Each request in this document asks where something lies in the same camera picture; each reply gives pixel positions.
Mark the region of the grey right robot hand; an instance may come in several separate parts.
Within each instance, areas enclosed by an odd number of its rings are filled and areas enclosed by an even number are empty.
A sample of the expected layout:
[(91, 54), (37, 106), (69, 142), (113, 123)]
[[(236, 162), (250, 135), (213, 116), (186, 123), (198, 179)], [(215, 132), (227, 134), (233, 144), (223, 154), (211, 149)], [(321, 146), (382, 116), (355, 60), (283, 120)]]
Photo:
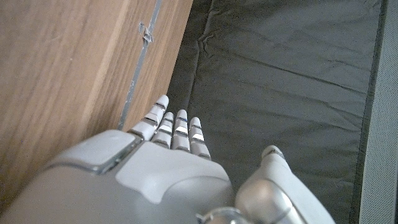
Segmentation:
[(168, 103), (162, 95), (130, 130), (107, 130), (60, 153), (1, 222), (333, 223), (275, 146), (234, 191), (200, 120), (168, 112)]

